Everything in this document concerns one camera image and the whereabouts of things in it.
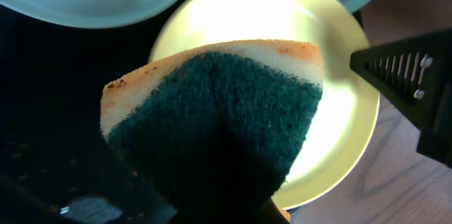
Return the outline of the green yellow sponge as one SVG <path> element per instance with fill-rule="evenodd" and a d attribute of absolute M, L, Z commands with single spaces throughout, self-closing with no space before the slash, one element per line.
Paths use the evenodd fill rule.
<path fill-rule="evenodd" d="M 108 83 L 100 130 L 178 223 L 286 223 L 272 195 L 302 149 L 323 75 L 309 42 L 188 49 Z"/>

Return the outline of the yellow plate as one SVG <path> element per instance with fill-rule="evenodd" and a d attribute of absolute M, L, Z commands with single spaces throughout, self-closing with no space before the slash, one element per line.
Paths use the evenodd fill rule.
<path fill-rule="evenodd" d="M 350 70 L 353 52 L 366 49 L 361 25 L 337 0 L 186 0 L 153 45 L 151 60 L 230 40 L 312 42 L 326 69 L 323 98 L 301 152 L 273 196 L 295 208 L 339 184 L 365 152 L 379 109 L 379 93 Z"/>

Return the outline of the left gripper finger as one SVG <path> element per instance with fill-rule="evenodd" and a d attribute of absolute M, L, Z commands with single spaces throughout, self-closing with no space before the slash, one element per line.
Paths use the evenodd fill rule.
<path fill-rule="evenodd" d="M 420 130 L 419 154 L 451 166 L 451 30 L 353 52 L 350 68 Z"/>

